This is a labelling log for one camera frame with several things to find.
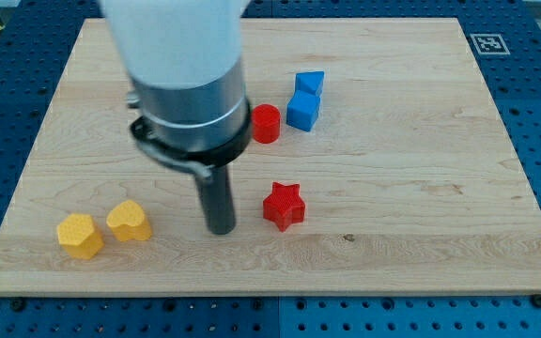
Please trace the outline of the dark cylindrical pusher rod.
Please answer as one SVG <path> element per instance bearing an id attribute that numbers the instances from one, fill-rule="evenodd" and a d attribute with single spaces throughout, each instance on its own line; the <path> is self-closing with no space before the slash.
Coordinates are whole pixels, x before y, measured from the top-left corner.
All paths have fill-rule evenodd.
<path id="1" fill-rule="evenodd" d="M 214 167 L 208 177 L 196 177 L 195 184 L 210 233 L 229 234 L 236 226 L 229 167 Z"/>

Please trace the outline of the black clamp ring mount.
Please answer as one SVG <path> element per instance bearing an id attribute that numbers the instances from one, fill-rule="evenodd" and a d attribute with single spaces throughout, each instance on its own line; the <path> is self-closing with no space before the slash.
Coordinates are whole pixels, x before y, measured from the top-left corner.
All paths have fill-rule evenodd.
<path id="1" fill-rule="evenodd" d="M 245 121 L 232 139 L 212 149 L 189 152 L 165 144 L 154 133 L 152 124 L 139 117 L 130 125 L 131 136 L 139 150 L 159 165 L 197 179 L 212 179 L 213 171 L 228 165 L 240 156 L 252 138 L 252 108 L 248 98 L 244 103 Z"/>

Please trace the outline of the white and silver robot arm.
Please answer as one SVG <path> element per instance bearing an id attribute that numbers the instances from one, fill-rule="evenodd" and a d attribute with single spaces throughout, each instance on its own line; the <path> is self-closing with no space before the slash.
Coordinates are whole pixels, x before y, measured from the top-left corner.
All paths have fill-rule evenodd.
<path id="1" fill-rule="evenodd" d="M 230 233 L 230 162 L 248 146 L 251 105 L 242 71 L 245 1 L 101 0 L 131 80 L 136 146 L 193 176 L 208 230 Z"/>

